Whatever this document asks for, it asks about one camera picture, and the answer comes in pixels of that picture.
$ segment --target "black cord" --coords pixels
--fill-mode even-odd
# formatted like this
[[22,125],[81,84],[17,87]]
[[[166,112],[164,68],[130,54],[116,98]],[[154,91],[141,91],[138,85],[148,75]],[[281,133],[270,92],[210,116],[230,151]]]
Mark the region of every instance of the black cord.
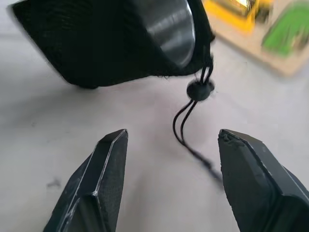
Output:
[[[206,69],[208,68],[208,73],[206,76],[206,79],[204,81],[205,78],[205,72]],[[202,162],[202,164],[208,169],[208,171],[210,172],[210,174],[212,175],[212,177],[220,184],[220,186],[222,186],[222,178],[221,175],[218,174],[215,170],[213,170],[212,168],[212,163],[210,160],[208,160],[207,158],[203,157],[199,152],[195,151],[193,148],[191,148],[188,143],[185,141],[184,139],[184,135],[183,135],[183,129],[184,129],[184,125],[188,119],[188,117],[190,116],[190,114],[192,113],[192,111],[194,110],[194,108],[196,107],[197,103],[199,101],[202,101],[204,99],[206,99],[210,93],[213,91],[213,84],[210,83],[210,76],[212,74],[213,71],[213,61],[212,61],[212,57],[210,57],[208,59],[208,62],[205,63],[203,69],[202,69],[202,73],[201,73],[201,78],[200,80],[197,82],[192,83],[191,85],[189,85],[189,88],[191,88],[189,91],[187,91],[189,94],[189,96],[197,96],[196,99],[191,99],[191,101],[185,105],[174,117],[173,120],[173,132],[174,135],[176,137],[176,139],[179,141],[179,143],[181,145],[183,145],[196,159],[200,160]],[[180,126],[180,134],[181,137],[177,134],[176,132],[176,123],[177,123],[177,119],[179,118],[179,116],[188,108],[190,107],[190,109],[188,110],[188,112],[186,113],[181,126]]]

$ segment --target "silver metal object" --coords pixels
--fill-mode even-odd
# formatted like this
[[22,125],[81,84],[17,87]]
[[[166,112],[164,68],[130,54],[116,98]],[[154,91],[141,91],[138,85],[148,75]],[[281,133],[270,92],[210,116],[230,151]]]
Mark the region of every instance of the silver metal object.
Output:
[[195,28],[187,0],[133,0],[154,42],[178,67],[191,60]]

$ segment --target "black fabric bag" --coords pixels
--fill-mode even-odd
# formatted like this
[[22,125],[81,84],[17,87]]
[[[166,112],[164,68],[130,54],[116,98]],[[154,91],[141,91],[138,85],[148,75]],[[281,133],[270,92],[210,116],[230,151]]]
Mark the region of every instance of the black fabric bag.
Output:
[[196,73],[214,39],[200,0],[188,0],[196,32],[189,64],[165,57],[131,0],[26,0],[12,6],[17,20],[69,83],[96,88],[155,76]]

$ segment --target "white surface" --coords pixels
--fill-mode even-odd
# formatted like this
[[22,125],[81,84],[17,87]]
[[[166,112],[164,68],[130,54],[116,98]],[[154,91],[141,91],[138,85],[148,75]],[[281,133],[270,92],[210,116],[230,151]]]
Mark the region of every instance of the white surface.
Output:
[[[67,85],[0,2],[0,231],[41,232],[68,178],[105,134],[129,144],[118,232],[238,232],[225,194],[174,138],[193,79],[147,78],[96,91]],[[188,142],[220,169],[221,128],[265,142],[309,187],[309,68],[284,81],[217,42],[216,93],[188,120]],[[47,188],[58,179],[61,188]]]

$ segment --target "wooden toy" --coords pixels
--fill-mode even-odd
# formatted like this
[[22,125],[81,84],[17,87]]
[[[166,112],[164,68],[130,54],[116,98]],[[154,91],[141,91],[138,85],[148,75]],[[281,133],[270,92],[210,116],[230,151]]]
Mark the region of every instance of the wooden toy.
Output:
[[204,0],[222,39],[285,76],[309,59],[309,0]]

